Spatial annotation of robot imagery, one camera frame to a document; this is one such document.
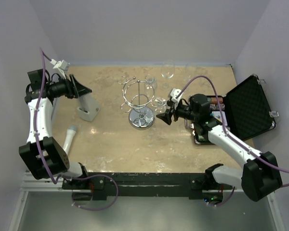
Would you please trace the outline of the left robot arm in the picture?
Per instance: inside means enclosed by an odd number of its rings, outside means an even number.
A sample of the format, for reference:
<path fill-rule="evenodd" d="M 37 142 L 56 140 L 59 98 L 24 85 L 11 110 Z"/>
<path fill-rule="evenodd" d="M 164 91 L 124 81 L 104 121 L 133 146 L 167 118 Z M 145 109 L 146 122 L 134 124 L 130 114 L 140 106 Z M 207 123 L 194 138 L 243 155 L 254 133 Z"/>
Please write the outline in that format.
<path fill-rule="evenodd" d="M 90 184 L 90 177 L 81 163 L 71 163 L 67 152 L 52 135 L 53 101 L 65 96 L 78 99 L 92 92 L 80 84 L 73 74 L 68 79 L 50 82 L 43 69 L 28 72 L 30 84 L 26 87 L 25 102 L 30 112 L 30 129 L 26 144 L 19 147 L 19 154 L 26 167 L 37 180 L 55 175 L 73 178 L 80 189 Z"/>

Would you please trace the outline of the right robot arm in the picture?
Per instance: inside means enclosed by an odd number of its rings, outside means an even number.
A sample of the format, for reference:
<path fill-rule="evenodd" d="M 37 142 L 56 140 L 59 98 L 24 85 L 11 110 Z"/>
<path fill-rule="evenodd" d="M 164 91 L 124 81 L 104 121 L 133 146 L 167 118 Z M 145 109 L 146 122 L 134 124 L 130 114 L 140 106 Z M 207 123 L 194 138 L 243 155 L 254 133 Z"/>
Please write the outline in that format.
<path fill-rule="evenodd" d="M 193 95 L 187 105 L 171 96 L 167 106 L 166 111 L 158 114 L 157 118 L 168 125 L 178 118 L 190 120 L 197 134 L 219 146 L 240 165 L 241 170 L 215 165 L 205 177 L 208 188 L 216 189 L 221 184 L 227 184 L 242 189 L 249 199 L 257 202 L 282 187 L 276 157 L 271 152 L 262 153 L 252 148 L 233 135 L 211 115 L 207 96 Z"/>

